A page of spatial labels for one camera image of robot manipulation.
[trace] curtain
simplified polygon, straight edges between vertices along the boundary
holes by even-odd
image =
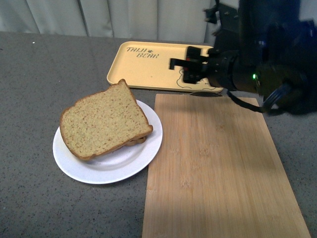
[[[238,0],[221,0],[238,7]],[[215,0],[0,0],[0,31],[214,42],[204,22]],[[302,0],[301,19],[317,17],[317,1]]]

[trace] wooden cutting board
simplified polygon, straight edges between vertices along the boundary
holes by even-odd
[[[261,114],[227,97],[166,94],[155,111],[163,141],[143,238],[310,238]]]

